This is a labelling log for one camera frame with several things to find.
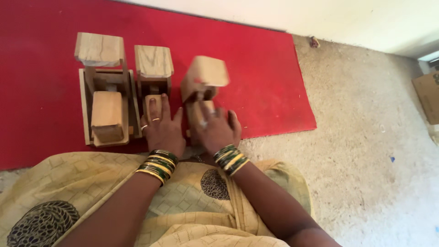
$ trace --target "red mat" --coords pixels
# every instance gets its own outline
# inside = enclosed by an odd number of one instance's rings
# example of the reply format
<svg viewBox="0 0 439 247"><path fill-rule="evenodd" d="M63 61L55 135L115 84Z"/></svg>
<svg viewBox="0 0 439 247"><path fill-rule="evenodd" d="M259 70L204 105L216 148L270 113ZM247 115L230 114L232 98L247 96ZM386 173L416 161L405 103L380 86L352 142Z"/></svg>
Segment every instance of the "red mat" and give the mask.
<svg viewBox="0 0 439 247"><path fill-rule="evenodd" d="M214 101L236 111L243 138L316 128L290 34L107 0L1 5L0 169L34 166L72 151L146 151L143 139L105 149L85 146L78 79L83 66L73 57L77 32L123 37L130 69L134 45L169 47L173 113L192 58L206 55L226 62L230 84Z"/></svg>

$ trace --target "wooden toy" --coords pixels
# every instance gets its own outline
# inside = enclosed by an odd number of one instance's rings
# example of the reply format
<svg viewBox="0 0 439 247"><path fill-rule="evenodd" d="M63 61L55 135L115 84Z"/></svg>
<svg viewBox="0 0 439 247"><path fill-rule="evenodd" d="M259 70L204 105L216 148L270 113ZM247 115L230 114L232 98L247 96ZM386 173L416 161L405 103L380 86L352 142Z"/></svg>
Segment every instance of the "wooden toy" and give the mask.
<svg viewBox="0 0 439 247"><path fill-rule="evenodd" d="M86 145L124 145L130 138L142 137L134 76L126 65L123 38L78 33L75 58L85 66L79 69L79 85ZM122 69L96 69L117 66Z"/></svg>
<svg viewBox="0 0 439 247"><path fill-rule="evenodd" d="M219 87L229 84L226 63L216 58L196 56L180 84L181 99L186 107L189 126L206 125L198 100L204 101L209 110L214 113L213 97ZM193 133L188 133L192 145L199 143Z"/></svg>
<svg viewBox="0 0 439 247"><path fill-rule="evenodd" d="M151 122L149 115L149 100L155 98L159 116L162 114L161 94L171 94L171 75L174 74L174 66L171 59L171 51L167 47L160 46L134 46L136 56L138 95L142 98L144 115Z"/></svg>

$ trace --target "woman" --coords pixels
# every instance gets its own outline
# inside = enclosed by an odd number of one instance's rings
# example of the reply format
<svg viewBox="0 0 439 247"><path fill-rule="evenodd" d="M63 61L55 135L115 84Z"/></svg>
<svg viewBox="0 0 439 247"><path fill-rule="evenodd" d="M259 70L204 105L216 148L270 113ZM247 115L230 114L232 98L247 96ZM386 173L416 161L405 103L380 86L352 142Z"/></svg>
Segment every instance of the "woman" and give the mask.
<svg viewBox="0 0 439 247"><path fill-rule="evenodd" d="M202 163L180 162L182 108L171 120L150 102L142 118L148 157L67 153L49 157L0 196L0 236L25 246L339 246L311 218L305 180L282 162L250 162L235 146L236 114L209 113L195 134Z"/></svg>

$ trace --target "stack of bangles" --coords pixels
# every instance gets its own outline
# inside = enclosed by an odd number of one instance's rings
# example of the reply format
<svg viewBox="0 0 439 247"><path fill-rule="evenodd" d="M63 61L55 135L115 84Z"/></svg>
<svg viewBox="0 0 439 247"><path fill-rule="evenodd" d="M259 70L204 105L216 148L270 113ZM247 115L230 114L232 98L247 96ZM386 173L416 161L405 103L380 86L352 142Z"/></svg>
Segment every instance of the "stack of bangles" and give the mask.
<svg viewBox="0 0 439 247"><path fill-rule="evenodd" d="M146 161L139 166L136 172L144 172L158 178L163 184L171 178L178 159L171 152L166 150L153 150Z"/></svg>
<svg viewBox="0 0 439 247"><path fill-rule="evenodd" d="M213 159L229 176L233 176L235 172L248 162L248 158L233 144L227 145L216 152L213 155Z"/></svg>

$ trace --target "concrete floor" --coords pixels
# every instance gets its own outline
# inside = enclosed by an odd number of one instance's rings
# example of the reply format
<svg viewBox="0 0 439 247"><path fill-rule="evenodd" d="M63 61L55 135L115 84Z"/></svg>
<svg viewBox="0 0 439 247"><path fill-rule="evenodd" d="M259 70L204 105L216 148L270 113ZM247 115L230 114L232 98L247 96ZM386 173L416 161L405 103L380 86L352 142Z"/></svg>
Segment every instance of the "concrete floor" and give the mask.
<svg viewBox="0 0 439 247"><path fill-rule="evenodd" d="M439 148L411 83L422 75L417 61L294 41L317 129L243 140L241 149L297 166L317 222L343 246L438 246ZM22 172L1 172L0 190Z"/></svg>

